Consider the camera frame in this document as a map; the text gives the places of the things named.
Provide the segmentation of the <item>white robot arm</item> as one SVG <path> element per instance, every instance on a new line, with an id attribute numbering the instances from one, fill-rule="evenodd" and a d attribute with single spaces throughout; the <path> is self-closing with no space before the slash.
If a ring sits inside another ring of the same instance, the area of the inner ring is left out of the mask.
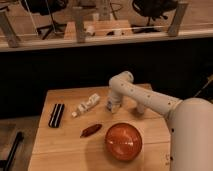
<path id="1" fill-rule="evenodd" d="M 171 134 L 170 171 L 213 171 L 213 104 L 168 96 L 134 85 L 133 80 L 129 71 L 109 80 L 107 108 L 115 113 L 128 96 L 159 113 Z"/>

